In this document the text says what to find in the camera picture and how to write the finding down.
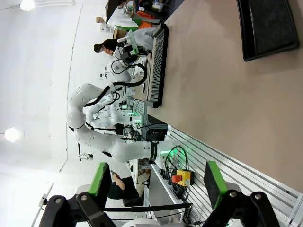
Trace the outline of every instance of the metal frame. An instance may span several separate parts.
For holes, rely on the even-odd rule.
[[[281,222],[291,223],[295,227],[299,226],[300,222],[302,223],[302,193],[171,126],[168,127],[166,139],[177,141],[188,151],[189,169],[196,172],[196,184],[190,187],[188,199],[189,202],[195,204],[191,216],[193,220],[205,220],[212,210],[202,178],[206,160],[214,160],[217,162],[223,178],[228,182],[238,184],[244,194],[251,194],[255,191],[265,192]],[[179,161],[182,167],[185,161],[182,154],[180,154]]]

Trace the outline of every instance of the table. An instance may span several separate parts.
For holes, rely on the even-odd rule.
[[[151,206],[183,203],[182,200],[179,200],[176,197],[174,192],[169,188],[168,183],[162,178],[162,176],[160,175],[160,169],[156,164],[152,164],[148,198]],[[176,214],[169,217],[157,218],[157,221],[161,225],[165,225],[169,223],[182,222],[184,213],[180,212],[183,212],[184,210],[185,209],[154,211],[154,214],[156,217]]]
[[[302,43],[303,1],[289,1]],[[166,22],[162,107],[148,114],[300,192],[303,50],[242,58],[236,1],[184,1]]]

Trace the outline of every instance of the robotic arm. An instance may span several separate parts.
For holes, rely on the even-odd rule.
[[[108,95],[108,91],[102,90],[92,84],[81,85],[68,99],[69,113],[67,124],[74,129],[76,141],[98,151],[107,151],[112,158],[119,163],[132,159],[149,158],[154,160],[159,167],[164,168],[164,159],[160,152],[171,150],[174,143],[171,140],[160,142],[134,142],[126,144],[116,135],[104,135],[86,127],[86,115],[83,112],[84,106],[94,98],[99,97],[100,93]]]

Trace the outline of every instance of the white lab coat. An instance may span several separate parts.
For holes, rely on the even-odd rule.
[[[144,47],[146,50],[152,51],[153,37],[152,33],[155,27],[141,28],[133,32],[134,39],[138,46]]]

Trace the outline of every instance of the white robotic arm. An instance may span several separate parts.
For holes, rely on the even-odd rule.
[[[170,140],[152,142],[134,142],[126,144],[116,135],[104,135],[86,127],[86,115],[83,107],[90,100],[98,97],[103,90],[92,85],[83,84],[68,99],[70,111],[67,115],[67,124],[74,130],[76,141],[84,146],[98,151],[109,152],[116,162],[126,162],[137,158],[150,158],[160,167],[164,167],[161,151],[171,150],[174,143]]]
[[[94,120],[94,114],[97,113],[100,109],[104,108],[111,102],[113,102],[114,97],[112,94],[109,94],[105,97],[103,97],[97,104],[92,105],[90,107],[86,107],[84,109],[84,113],[86,115],[86,122],[88,124],[92,123]]]

